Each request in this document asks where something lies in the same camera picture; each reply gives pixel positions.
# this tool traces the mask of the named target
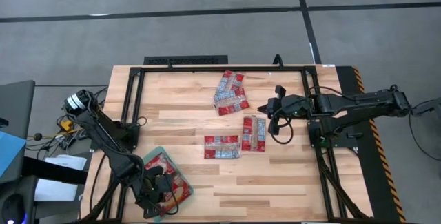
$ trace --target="snack bar wrapper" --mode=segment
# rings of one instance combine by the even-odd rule
[[[205,136],[205,159],[237,159],[240,157],[238,136]]]
[[[223,73],[222,79],[216,89],[216,94],[227,92],[230,90],[238,90],[242,87],[242,80],[244,75],[226,70]]]
[[[265,120],[255,116],[243,118],[242,151],[264,152]]]
[[[245,91],[242,88],[244,75],[225,71],[214,95],[214,107],[218,114],[231,114],[249,108]]]

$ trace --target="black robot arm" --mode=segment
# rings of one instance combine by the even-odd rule
[[[268,104],[259,111],[272,120],[269,132],[277,135],[283,125],[280,118],[319,119],[323,136],[341,132],[342,129],[379,116],[403,117],[411,111],[411,106],[403,92],[396,85],[386,90],[353,95],[311,94],[307,97],[285,96],[286,90],[276,86],[277,98],[268,99]],[[346,110],[355,110],[353,115],[333,116]]]
[[[163,200],[163,193],[170,192],[168,182],[171,182],[171,176],[164,174],[160,166],[146,170],[142,158],[130,152],[132,147],[127,140],[136,138],[139,126],[136,123],[123,126],[112,121],[101,111],[94,95],[86,90],[69,96],[63,109],[68,118],[80,125],[109,158],[110,168],[118,179],[116,185],[120,183],[122,187],[130,187],[136,204],[147,210],[149,217],[158,215],[158,203]],[[103,198],[112,195],[116,185],[111,185],[111,192]],[[102,199],[83,220],[96,219],[104,203],[105,199]]]

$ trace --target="black metal frame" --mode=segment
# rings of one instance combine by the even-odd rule
[[[283,61],[280,58],[280,56],[276,56],[273,62],[274,65],[278,66],[234,66],[234,65],[223,65],[223,66],[163,66],[163,67],[132,67],[130,68],[129,73],[129,79],[127,81],[127,90],[125,92],[125,98],[124,98],[124,104],[123,104],[123,111],[121,113],[121,123],[127,122],[127,116],[129,112],[129,104],[131,99],[131,94],[133,91],[133,84],[134,84],[134,78],[139,77],[138,80],[138,87],[136,89],[136,96],[134,100],[134,109],[133,109],[133,115],[132,115],[132,123],[137,122],[139,117],[139,108],[141,103],[141,95],[143,91],[143,83],[145,78],[145,73],[148,72],[224,72],[226,70],[231,71],[261,71],[261,72],[299,72],[302,77],[302,84],[305,91],[305,96],[310,95],[310,86],[307,80],[308,74],[312,78],[312,86],[319,86],[318,85],[318,77],[317,77],[317,71],[315,66],[285,66],[283,65]],[[315,87],[316,94],[320,94],[320,89]],[[314,120],[320,116],[316,116],[312,114],[311,112],[308,113],[308,119]],[[323,159],[323,154],[321,151],[321,148],[316,146],[316,158],[318,162],[318,169],[319,169],[319,175],[320,175],[320,182],[322,185],[322,191],[323,191],[323,198],[325,202],[325,208],[327,213],[328,220],[334,219],[334,214],[332,210],[331,205],[331,197],[329,194],[329,188],[327,181],[330,181],[331,184],[335,187],[340,186],[340,180],[338,177],[338,171],[337,171],[337,165],[336,165],[336,158],[334,155],[334,151],[332,147],[327,148],[327,156],[330,164],[330,169],[327,167],[325,160]],[[337,190],[337,192],[343,192],[344,190],[340,187],[340,189]],[[124,204],[125,204],[125,194],[126,190],[121,189],[121,193],[119,196],[118,201],[118,209],[116,212],[116,218],[122,220],[123,217],[123,210],[124,210]],[[337,201],[338,201],[338,208],[340,211],[340,217],[343,219],[347,218],[346,208],[345,208],[345,202],[350,201],[349,197],[346,195],[346,197],[341,194],[337,195]],[[110,213],[110,208],[103,216],[103,219],[109,218],[108,214]]]

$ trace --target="caution tape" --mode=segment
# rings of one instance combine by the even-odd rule
[[[363,82],[361,80],[360,72],[355,67],[353,67],[353,71],[356,74],[357,83],[358,83],[358,87],[360,88],[360,91],[362,93],[365,93],[365,87],[364,87]],[[389,168],[389,164],[387,163],[387,160],[386,160],[386,155],[384,154],[384,149],[383,149],[383,146],[380,141],[380,135],[378,135],[377,126],[375,125],[375,121],[373,121],[373,120],[369,120],[369,124],[371,125],[371,129],[373,132],[373,137],[375,139],[375,143],[377,145],[378,153],[380,154],[380,159],[382,160],[382,163],[383,163],[384,173],[386,174],[386,177],[387,177],[387,183],[389,184],[389,187],[391,188],[393,201],[395,202],[395,205],[397,207],[398,216],[400,217],[400,221],[402,223],[405,223],[406,218],[404,217],[404,212],[402,211],[402,206],[401,206],[400,199],[398,198],[397,189],[395,187],[395,184],[393,183],[391,169]]]

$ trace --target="wooden tabletop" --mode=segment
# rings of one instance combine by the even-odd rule
[[[118,65],[112,71],[104,112],[121,118],[130,66]],[[317,66],[319,84],[340,90],[336,69]],[[147,118],[141,127],[135,154],[144,157],[162,146],[194,188],[177,215],[164,221],[326,221],[316,155],[309,146],[306,122],[293,120],[294,138],[288,145],[277,144],[267,134],[264,153],[243,152],[239,159],[203,158],[205,135],[241,135],[243,117],[266,118],[257,107],[276,97],[274,88],[282,85],[287,94],[305,95],[299,72],[243,72],[243,87],[250,108],[218,116],[213,96],[222,72],[148,72],[145,75],[139,116]],[[136,80],[128,120],[133,110]],[[289,128],[278,138],[289,138]],[[343,188],[355,204],[372,215],[358,157],[347,148],[334,150]],[[92,157],[81,213],[89,213],[89,200],[96,170],[103,156]],[[110,168],[107,160],[98,175],[93,196],[97,203],[107,188]],[[334,215],[338,208],[333,196]],[[114,195],[111,217],[116,216],[119,193]],[[145,222],[142,209],[127,191],[124,222]]]

